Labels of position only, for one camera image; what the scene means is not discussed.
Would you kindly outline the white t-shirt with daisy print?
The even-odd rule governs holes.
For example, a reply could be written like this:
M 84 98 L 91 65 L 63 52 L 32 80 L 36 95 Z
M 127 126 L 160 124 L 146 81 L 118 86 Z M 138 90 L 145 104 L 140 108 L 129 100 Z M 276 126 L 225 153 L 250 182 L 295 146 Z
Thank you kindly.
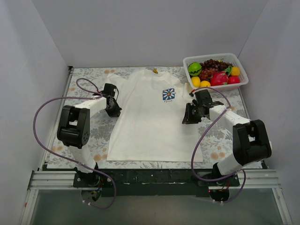
M 121 113 L 112 130 L 107 160 L 189 162 L 199 140 L 198 125 L 184 125 L 186 85 L 167 71 L 148 69 L 128 77 L 109 74 Z

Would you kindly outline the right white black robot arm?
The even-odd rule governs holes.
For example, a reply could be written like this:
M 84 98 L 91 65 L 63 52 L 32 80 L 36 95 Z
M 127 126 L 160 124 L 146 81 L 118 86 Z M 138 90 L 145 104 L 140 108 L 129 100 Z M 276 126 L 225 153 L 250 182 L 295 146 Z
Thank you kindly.
M 231 110 L 230 102 L 213 101 L 208 87 L 196 88 L 190 96 L 193 101 L 186 104 L 183 124 L 197 124 L 207 118 L 211 121 L 210 128 L 218 123 L 232 133 L 232 154 L 214 164 L 209 179 L 200 177 L 192 168 L 198 180 L 223 186 L 244 166 L 271 157 L 272 146 L 263 121 L 239 116 Z

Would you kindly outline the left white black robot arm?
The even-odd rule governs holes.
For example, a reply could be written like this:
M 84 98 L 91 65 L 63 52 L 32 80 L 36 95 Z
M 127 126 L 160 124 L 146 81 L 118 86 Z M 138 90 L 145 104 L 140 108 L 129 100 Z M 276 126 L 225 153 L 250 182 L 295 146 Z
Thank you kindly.
M 106 111 L 109 117 L 119 117 L 121 108 L 115 97 L 118 92 L 119 90 L 114 84 L 106 83 L 104 89 L 99 93 L 100 98 L 86 100 L 74 106 L 65 105 L 61 111 L 57 138 L 67 146 L 77 161 L 75 170 L 79 179 L 91 188 L 99 184 L 100 176 L 85 168 L 88 166 L 98 169 L 88 147 L 90 119 L 102 110 Z

